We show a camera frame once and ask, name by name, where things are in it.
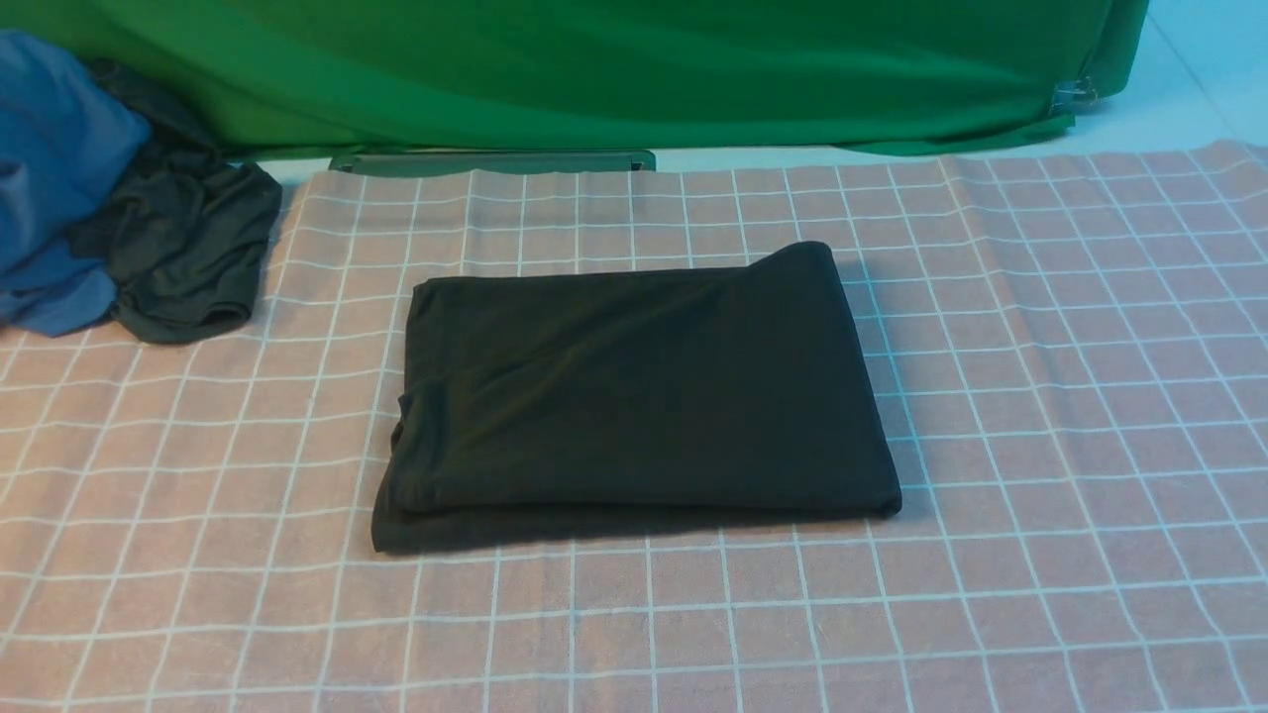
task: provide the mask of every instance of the pink fabric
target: pink fabric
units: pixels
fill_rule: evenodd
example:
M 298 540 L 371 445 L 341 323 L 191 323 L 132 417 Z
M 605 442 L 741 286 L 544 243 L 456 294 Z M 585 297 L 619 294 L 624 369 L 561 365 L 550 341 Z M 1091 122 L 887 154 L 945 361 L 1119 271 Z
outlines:
M 408 289 L 834 247 L 900 516 L 388 559 Z M 1268 155 L 322 174 L 245 331 L 0 332 L 0 708 L 1268 707 Z

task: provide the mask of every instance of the green cloth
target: green cloth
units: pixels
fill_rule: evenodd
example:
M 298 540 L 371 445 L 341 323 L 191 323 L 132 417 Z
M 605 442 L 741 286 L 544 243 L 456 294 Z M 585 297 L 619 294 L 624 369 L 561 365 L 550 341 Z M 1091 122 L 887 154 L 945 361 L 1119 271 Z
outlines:
M 1148 0 L 0 0 L 181 93 L 235 148 L 1050 138 L 1126 81 Z

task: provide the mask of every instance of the folded black shirt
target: folded black shirt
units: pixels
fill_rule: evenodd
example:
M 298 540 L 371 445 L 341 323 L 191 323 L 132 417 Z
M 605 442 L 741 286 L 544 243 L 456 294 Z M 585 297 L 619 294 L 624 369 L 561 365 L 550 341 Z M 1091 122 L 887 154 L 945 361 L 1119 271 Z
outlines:
M 888 516 L 832 251 L 415 288 L 380 552 Z

